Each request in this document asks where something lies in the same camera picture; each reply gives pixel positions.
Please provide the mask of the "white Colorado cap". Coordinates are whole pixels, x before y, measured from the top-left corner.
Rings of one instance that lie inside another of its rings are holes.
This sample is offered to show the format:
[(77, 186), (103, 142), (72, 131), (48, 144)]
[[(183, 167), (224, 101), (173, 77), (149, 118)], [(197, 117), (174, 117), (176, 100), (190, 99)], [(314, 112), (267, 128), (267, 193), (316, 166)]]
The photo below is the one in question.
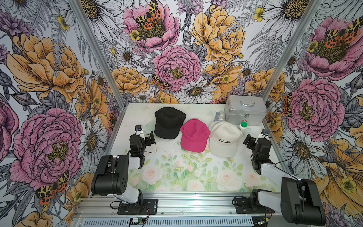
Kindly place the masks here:
[(209, 149), (212, 154), (232, 158), (235, 156), (238, 148), (238, 142), (243, 133), (235, 125), (218, 121), (213, 122), (209, 127)]

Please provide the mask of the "pink cap back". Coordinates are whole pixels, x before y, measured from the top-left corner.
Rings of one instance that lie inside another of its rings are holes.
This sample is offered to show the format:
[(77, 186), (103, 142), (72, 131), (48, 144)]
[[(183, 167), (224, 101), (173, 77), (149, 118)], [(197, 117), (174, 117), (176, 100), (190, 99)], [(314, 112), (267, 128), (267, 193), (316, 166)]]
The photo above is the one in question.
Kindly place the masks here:
[(207, 146), (210, 130), (205, 123), (191, 119), (181, 127), (181, 147), (186, 151), (201, 153)]

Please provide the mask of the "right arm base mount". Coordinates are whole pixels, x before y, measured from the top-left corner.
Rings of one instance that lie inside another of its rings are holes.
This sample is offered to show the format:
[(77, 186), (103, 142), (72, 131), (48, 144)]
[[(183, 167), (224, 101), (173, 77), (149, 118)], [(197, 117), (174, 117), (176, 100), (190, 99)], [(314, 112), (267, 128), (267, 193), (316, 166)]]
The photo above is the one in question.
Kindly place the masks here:
[(232, 205), (235, 207), (237, 214), (274, 214), (275, 211), (262, 206), (258, 202), (259, 192), (269, 192), (267, 190), (254, 189), (249, 197), (235, 196)]

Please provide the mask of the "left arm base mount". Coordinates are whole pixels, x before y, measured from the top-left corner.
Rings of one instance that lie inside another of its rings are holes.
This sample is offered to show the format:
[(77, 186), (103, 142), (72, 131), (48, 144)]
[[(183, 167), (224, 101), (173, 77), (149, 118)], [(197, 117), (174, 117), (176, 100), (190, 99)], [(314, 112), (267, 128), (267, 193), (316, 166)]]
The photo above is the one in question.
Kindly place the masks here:
[(127, 204), (122, 203), (118, 206), (118, 215), (156, 215), (158, 199), (144, 199), (142, 203)]

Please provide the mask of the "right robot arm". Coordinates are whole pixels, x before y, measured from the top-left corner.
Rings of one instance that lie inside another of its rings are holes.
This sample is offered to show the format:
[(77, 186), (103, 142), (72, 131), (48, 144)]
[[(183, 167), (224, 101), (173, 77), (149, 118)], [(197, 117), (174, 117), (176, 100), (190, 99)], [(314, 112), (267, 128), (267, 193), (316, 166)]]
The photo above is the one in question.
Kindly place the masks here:
[(253, 190), (247, 200), (253, 211), (275, 211), (292, 224), (326, 224), (325, 210), (314, 181), (298, 178), (277, 167), (269, 159), (270, 140), (247, 135), (244, 145), (252, 151), (253, 169), (281, 189), (279, 194), (261, 189)]

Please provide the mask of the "black cap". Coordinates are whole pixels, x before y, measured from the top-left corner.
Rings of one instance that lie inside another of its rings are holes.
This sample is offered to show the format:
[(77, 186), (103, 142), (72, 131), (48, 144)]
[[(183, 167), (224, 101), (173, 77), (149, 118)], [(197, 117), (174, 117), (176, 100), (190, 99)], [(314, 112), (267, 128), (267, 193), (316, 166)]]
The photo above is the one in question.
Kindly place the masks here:
[(164, 107), (155, 112), (155, 135), (167, 140), (175, 139), (186, 119), (186, 114), (173, 107)]

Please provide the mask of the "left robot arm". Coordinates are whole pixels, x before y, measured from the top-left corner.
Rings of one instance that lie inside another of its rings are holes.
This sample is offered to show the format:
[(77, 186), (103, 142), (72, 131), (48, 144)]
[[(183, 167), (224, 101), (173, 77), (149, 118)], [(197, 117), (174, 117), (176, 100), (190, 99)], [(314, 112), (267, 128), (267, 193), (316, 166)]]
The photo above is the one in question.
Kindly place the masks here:
[(142, 192), (128, 183), (128, 175), (130, 170), (143, 168), (146, 147), (156, 142), (153, 132), (145, 136), (143, 138), (139, 133), (131, 135), (127, 154), (100, 158), (91, 183), (92, 194), (113, 195), (124, 204), (143, 206)]

